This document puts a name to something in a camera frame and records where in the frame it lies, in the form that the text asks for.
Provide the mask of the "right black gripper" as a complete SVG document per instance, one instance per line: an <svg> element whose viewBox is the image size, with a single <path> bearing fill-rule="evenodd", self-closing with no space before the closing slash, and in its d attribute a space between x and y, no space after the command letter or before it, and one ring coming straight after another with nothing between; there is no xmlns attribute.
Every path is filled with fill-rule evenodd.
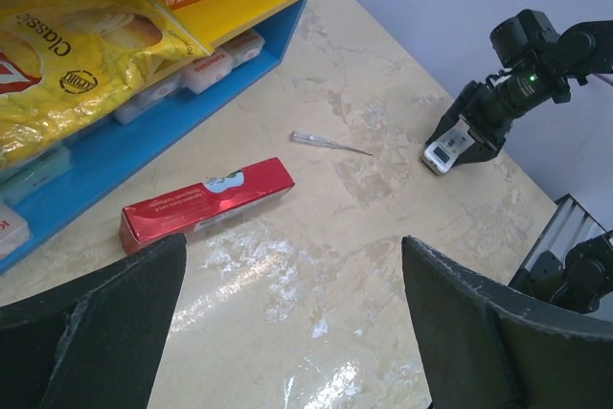
<svg viewBox="0 0 613 409"><path fill-rule="evenodd" d="M494 159L506 142L512 118L503 108L503 91L510 74L489 75L485 81L471 80L441 116L434 132L426 140L429 146L449 129L463 122L469 146L458 156L454 166L485 163Z"/></svg>

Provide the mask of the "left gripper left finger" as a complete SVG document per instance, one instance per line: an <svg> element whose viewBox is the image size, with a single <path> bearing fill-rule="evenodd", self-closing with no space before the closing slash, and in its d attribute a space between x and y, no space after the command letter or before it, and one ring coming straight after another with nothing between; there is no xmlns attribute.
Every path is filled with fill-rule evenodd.
<svg viewBox="0 0 613 409"><path fill-rule="evenodd" d="M186 261L172 235L3 306L2 407L147 407Z"/></svg>

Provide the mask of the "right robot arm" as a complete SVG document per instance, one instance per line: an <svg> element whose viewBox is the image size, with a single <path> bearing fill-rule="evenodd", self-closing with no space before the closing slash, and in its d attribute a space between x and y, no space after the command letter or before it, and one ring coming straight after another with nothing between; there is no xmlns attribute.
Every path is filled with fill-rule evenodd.
<svg viewBox="0 0 613 409"><path fill-rule="evenodd" d="M570 80L584 86L612 71L612 23L588 21L559 34L542 11L523 10L489 35L502 68L470 81L426 140L422 162L434 173L485 163L502 150L515 120L546 101L569 102ZM612 291L612 234L576 241L561 257L547 248L513 277L514 289L548 304L593 313Z"/></svg>

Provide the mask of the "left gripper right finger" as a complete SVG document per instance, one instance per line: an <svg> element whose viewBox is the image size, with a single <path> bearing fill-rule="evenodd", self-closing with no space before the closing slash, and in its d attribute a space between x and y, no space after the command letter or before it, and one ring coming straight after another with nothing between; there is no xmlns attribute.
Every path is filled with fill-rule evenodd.
<svg viewBox="0 0 613 409"><path fill-rule="evenodd" d="M609 408L612 325L407 236L402 273L434 408Z"/></svg>

